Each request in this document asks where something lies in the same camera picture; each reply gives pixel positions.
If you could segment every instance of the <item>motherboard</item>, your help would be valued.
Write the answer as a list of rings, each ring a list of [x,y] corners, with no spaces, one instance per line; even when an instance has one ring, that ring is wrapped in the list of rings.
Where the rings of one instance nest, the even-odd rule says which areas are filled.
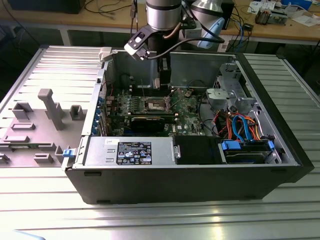
[[[106,136],[205,135],[198,106],[199,96],[187,88],[173,88],[167,96],[123,89],[105,98],[100,128]]]

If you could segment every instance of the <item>sticker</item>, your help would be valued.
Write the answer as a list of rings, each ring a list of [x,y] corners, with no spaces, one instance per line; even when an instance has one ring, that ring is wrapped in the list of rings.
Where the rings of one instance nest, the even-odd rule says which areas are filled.
[[[118,139],[117,141],[118,149],[116,163],[118,165],[152,164],[151,142],[119,142]]]
[[[104,145],[117,145],[120,139],[117,138],[106,138],[104,140]]]

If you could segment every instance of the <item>power supply label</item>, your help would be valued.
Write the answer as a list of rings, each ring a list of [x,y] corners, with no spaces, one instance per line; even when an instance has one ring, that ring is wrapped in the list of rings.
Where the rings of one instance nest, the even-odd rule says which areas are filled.
[[[116,163],[118,165],[151,165],[151,142],[119,142]]]

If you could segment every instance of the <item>table leg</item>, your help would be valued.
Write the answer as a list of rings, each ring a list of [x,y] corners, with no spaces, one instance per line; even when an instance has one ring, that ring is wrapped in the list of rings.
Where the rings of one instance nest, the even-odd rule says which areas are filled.
[[[60,34],[61,34],[63,45],[72,46],[71,39],[70,39],[69,34],[68,34],[68,30],[59,29],[59,31],[60,31]]]

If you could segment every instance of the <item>blue cable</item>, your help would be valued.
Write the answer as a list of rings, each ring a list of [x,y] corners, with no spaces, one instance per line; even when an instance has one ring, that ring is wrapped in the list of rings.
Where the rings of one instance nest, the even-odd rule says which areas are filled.
[[[244,37],[244,30],[243,30],[243,28],[242,28],[242,26],[241,26],[241,23],[240,23],[240,22],[238,22],[238,21],[235,21],[235,22],[239,25],[240,32],[241,32],[240,42],[239,42],[238,47],[237,47],[237,48],[236,48],[236,50],[235,50],[235,52],[237,53],[237,52],[238,52],[238,50],[239,50],[239,48],[240,48],[240,46],[241,46],[241,44],[242,44],[242,39],[243,39],[243,37]]]
[[[251,137],[251,134],[249,132],[249,127],[248,127],[248,123],[246,121],[246,119],[243,117],[243,116],[235,116],[232,120],[232,131],[234,133],[234,135],[236,135],[241,142],[244,142],[245,140],[237,133],[237,129],[236,129],[236,121],[238,118],[241,118],[242,121],[243,121],[243,128],[244,128],[244,132],[245,132],[245,136],[246,136],[246,139],[248,140],[252,140],[252,137]]]

